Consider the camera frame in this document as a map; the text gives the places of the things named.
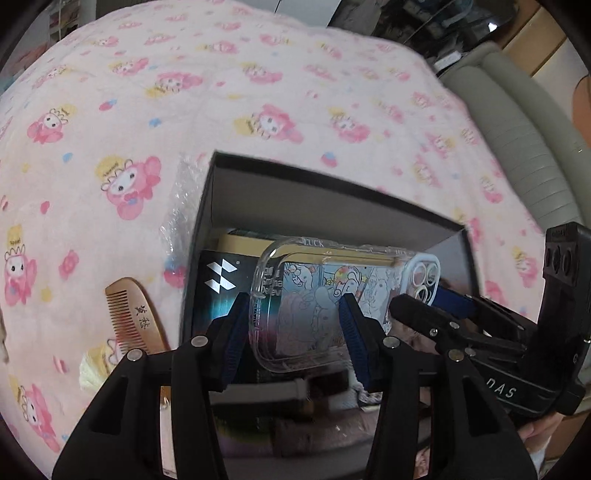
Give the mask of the person's hand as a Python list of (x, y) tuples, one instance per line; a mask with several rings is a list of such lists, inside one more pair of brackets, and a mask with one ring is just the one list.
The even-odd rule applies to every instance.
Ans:
[(545, 450), (563, 419), (564, 416), (562, 414), (554, 412), (528, 423), (518, 430), (518, 435), (530, 455), (535, 455)]

